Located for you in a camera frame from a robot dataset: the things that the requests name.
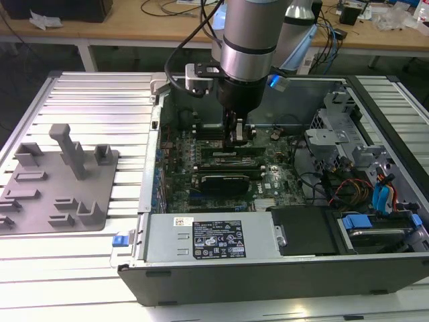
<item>motherboard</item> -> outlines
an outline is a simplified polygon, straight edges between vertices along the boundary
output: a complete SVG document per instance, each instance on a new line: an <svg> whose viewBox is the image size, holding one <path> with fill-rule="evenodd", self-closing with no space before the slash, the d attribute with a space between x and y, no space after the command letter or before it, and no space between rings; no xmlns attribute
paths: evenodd
<svg viewBox="0 0 429 322"><path fill-rule="evenodd" d="M255 130L252 140L231 151L223 149L222 140L163 131L167 212L265 211L304 204L291 165L294 137L272 127Z"/></svg>

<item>power connector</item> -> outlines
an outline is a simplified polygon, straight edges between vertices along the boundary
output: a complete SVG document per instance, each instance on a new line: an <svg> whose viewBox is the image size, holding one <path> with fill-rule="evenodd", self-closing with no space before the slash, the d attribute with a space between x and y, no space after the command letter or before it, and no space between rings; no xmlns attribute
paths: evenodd
<svg viewBox="0 0 429 322"><path fill-rule="evenodd" d="M338 28L334 29L334 33L337 40L344 40L347 37L347 32Z"/></svg>

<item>computer case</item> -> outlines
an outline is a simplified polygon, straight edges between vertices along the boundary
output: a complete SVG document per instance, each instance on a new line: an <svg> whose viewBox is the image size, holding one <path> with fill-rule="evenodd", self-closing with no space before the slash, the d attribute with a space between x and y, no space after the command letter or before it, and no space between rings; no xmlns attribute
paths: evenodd
<svg viewBox="0 0 429 322"><path fill-rule="evenodd" d="M63 20L103 22L113 0L0 0L11 19L28 19L30 10Z"/></svg>

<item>gray floor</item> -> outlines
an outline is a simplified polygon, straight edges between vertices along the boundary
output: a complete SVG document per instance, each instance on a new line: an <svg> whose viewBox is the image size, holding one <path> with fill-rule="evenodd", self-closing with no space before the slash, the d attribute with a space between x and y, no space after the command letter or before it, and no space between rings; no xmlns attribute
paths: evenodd
<svg viewBox="0 0 429 322"><path fill-rule="evenodd" d="M18 45L19 55L0 56L0 147L21 119L50 70L83 71L82 62L74 46L32 45L42 58ZM95 56L100 71L145 71L164 69L164 62L171 49L139 48L139 60L135 60L132 48L96 47ZM192 61L208 61L208 50L183 50L175 59L174 72L183 72L184 65ZM383 57L376 68L369 69L368 56L340 54L328 74L333 75L396 75L422 102L429 93L429 61L416 60L407 72L402 68L409 58ZM429 108L429 99L425 107Z"/></svg>

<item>open computer chassis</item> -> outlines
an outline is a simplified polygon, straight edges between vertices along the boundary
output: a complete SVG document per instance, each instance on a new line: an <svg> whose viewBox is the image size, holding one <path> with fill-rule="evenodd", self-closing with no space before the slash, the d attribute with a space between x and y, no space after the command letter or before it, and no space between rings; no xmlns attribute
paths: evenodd
<svg viewBox="0 0 429 322"><path fill-rule="evenodd" d="M278 79L234 150L213 93L163 81L118 267L139 303L385 294L429 275L429 176L386 106L428 115L397 79Z"/></svg>

